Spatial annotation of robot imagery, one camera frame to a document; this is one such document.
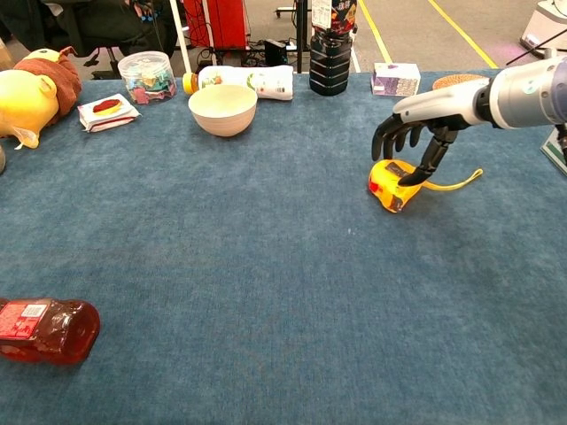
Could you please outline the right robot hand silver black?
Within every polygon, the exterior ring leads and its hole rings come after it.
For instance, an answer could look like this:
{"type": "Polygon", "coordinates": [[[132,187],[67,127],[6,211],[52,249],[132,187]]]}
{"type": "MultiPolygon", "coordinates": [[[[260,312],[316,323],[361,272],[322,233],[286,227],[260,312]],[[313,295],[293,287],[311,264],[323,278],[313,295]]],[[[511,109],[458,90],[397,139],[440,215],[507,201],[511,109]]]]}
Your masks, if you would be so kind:
{"type": "Polygon", "coordinates": [[[377,126],[372,138],[372,159],[392,159],[405,143],[416,146],[427,128],[432,137],[420,164],[399,180],[401,187],[424,183],[437,170],[458,133],[483,122],[477,99],[484,97],[488,85],[487,78],[480,78],[400,100],[392,115],[377,126]]]}

